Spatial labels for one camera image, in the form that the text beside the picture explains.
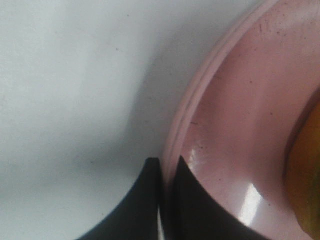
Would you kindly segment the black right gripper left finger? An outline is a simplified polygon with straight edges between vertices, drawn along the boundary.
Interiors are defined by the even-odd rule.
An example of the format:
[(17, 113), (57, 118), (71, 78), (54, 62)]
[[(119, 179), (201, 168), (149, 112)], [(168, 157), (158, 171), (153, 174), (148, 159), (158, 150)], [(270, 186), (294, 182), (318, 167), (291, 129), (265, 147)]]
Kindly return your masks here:
[(120, 204), (81, 240), (158, 240), (160, 160), (148, 158)]

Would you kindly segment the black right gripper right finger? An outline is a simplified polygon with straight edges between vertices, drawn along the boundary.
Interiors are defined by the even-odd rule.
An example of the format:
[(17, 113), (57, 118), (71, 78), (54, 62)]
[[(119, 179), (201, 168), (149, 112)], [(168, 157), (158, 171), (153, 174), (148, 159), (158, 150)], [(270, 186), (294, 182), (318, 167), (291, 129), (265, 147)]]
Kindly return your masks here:
[(170, 240), (306, 240), (280, 185), (263, 193), (238, 160), (182, 157), (163, 164)]

